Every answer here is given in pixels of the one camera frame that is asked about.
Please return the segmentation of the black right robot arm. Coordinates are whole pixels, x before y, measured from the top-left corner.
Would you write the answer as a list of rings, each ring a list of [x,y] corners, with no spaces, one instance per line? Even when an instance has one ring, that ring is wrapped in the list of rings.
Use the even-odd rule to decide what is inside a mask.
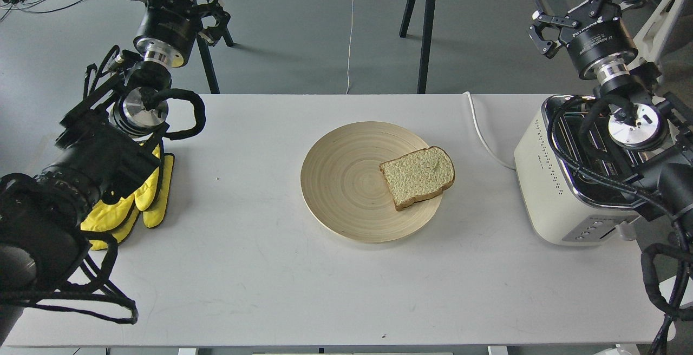
[[[552,58],[564,48],[592,95],[552,95],[514,152],[535,233],[557,246],[626,237],[635,219],[668,219],[672,235],[641,253],[644,290],[664,316],[650,347],[668,352],[669,328],[691,320],[691,107],[657,95],[665,51],[688,0],[661,0],[636,36],[624,12],[647,0],[584,0],[562,15],[534,0],[527,31]]]

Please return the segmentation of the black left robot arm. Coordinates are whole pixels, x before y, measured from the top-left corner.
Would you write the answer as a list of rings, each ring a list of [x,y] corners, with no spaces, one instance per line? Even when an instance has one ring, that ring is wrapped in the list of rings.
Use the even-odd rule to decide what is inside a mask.
[[[223,39],[230,14],[219,0],[132,1],[146,7],[134,51],[114,46],[89,67],[82,100],[60,121],[60,157],[38,175],[2,177],[2,337],[26,308],[71,311],[57,300],[115,304],[129,316],[79,313],[121,325],[138,320],[135,301],[110,280],[115,237],[80,224],[97,203],[116,204],[163,169],[154,155],[163,139],[201,133],[205,104],[173,88],[170,70],[187,64],[195,42]]]

